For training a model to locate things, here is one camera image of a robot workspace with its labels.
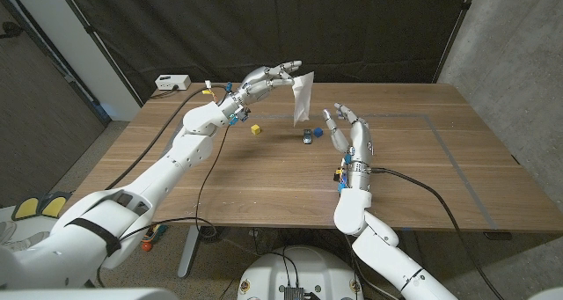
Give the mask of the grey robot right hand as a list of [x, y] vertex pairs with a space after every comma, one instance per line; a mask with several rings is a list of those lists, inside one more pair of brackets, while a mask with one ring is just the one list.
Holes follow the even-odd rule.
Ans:
[[344, 119], [350, 123], [350, 138], [352, 141], [350, 143], [344, 136], [344, 133], [337, 127], [329, 110], [324, 109], [322, 113], [323, 118], [330, 132], [334, 148], [343, 154], [349, 154], [352, 161], [370, 165], [373, 158], [373, 139], [369, 132], [369, 124], [347, 106], [341, 103], [335, 103], [334, 106]]

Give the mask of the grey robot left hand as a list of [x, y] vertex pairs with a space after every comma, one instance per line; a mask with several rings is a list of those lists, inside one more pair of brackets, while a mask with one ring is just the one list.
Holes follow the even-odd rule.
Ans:
[[244, 121], [250, 113], [249, 105], [265, 99], [276, 87], [293, 85], [295, 81], [290, 73], [298, 70], [301, 65], [301, 61], [291, 61], [274, 67], [258, 67], [220, 105], [221, 111], [228, 119], [238, 118]]

